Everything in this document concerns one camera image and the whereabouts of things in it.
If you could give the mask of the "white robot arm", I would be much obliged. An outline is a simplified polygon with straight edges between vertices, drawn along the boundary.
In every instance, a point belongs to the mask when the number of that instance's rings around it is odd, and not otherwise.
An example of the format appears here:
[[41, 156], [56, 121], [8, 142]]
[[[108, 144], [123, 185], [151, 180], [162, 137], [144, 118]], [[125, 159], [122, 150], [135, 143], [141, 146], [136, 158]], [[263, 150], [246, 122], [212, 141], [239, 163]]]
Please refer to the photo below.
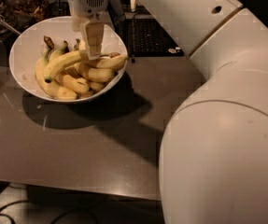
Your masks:
[[268, 28], [237, 0], [138, 0], [205, 77], [161, 144], [165, 224], [268, 224]]

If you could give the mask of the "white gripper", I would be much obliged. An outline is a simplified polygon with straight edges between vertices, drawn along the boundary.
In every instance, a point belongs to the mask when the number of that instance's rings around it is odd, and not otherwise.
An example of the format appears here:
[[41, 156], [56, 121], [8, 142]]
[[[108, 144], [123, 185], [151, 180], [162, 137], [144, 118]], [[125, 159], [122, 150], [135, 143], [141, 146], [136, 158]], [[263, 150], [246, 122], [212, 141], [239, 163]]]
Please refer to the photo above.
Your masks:
[[67, 0], [72, 15], [72, 30], [81, 32], [90, 60], [101, 55], [104, 37], [104, 24], [100, 20], [89, 20], [82, 23], [81, 18], [101, 14], [107, 8], [108, 0]]

